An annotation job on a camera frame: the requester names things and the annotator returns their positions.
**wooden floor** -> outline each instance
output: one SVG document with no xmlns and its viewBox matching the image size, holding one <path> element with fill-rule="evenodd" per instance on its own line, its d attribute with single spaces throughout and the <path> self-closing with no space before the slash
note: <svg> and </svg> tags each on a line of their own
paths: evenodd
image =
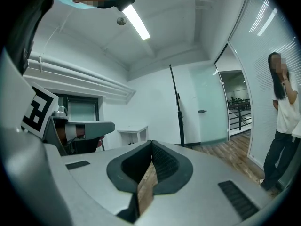
<svg viewBox="0 0 301 226">
<path fill-rule="evenodd" d="M 194 146 L 192 149 L 220 158 L 235 170 L 259 184 L 259 180 L 264 178 L 264 172 L 247 157 L 250 134 L 251 132 L 248 131 L 231 137 L 230 140 L 225 143 L 208 146 Z M 153 199 L 152 188 L 157 183 L 156 171 L 151 163 L 138 186 L 138 201 L 141 214 L 151 204 Z M 272 197 L 275 197 L 278 194 L 279 191 L 276 188 L 269 191 L 269 195 Z"/>
<path fill-rule="evenodd" d="M 259 184 L 264 172 L 248 157 L 250 131 L 233 136 L 225 143 L 210 146 L 194 146 L 193 150 L 210 154 L 222 159 L 225 163 Z"/>
</svg>

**woman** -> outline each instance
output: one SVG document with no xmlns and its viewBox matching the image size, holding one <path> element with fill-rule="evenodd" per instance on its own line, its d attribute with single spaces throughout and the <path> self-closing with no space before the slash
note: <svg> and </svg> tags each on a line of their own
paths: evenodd
<svg viewBox="0 0 301 226">
<path fill-rule="evenodd" d="M 301 116 L 299 112 L 298 85 L 295 75 L 289 73 L 279 53 L 271 53 L 268 58 L 269 69 L 273 78 L 273 105 L 278 110 L 277 130 L 264 163 L 265 179 L 261 187 L 269 190 L 285 173 L 290 164 L 300 139 L 293 140 L 292 131 Z"/>
</svg>

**black vent grille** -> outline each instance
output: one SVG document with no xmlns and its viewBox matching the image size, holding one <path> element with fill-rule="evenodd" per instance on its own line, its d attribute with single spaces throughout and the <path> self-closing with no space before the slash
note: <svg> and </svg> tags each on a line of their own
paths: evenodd
<svg viewBox="0 0 301 226">
<path fill-rule="evenodd" d="M 79 161 L 79 162 L 75 162 L 75 163 L 70 163 L 70 164 L 66 164 L 66 167 L 68 170 L 72 170 L 72 169 L 76 169 L 76 168 L 81 168 L 83 166 L 87 166 L 90 163 L 87 161 Z"/>
<path fill-rule="evenodd" d="M 219 183 L 218 186 L 226 195 L 227 199 L 230 201 L 242 220 L 251 217 L 259 211 L 259 209 L 232 181 Z"/>
</svg>

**hand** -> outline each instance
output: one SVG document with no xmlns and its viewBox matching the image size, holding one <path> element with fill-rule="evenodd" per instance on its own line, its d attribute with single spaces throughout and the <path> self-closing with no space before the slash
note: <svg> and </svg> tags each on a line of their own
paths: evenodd
<svg viewBox="0 0 301 226">
<path fill-rule="evenodd" d="M 286 66 L 286 64 L 281 64 L 281 67 L 282 67 L 283 79 L 286 80 L 287 79 L 287 66 Z"/>
</svg>

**window blinds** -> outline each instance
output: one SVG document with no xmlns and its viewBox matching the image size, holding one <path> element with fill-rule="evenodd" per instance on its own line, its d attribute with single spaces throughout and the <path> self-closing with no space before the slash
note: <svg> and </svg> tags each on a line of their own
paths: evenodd
<svg viewBox="0 0 301 226">
<path fill-rule="evenodd" d="M 95 103 L 69 102 L 69 120 L 96 121 Z"/>
<path fill-rule="evenodd" d="M 263 166 L 277 127 L 272 105 L 272 77 L 268 56 L 281 53 L 294 72 L 301 102 L 301 53 L 288 21 L 272 0 L 246 0 L 238 23 L 229 38 L 245 71 L 253 104 L 253 135 L 250 157 Z"/>
</svg>

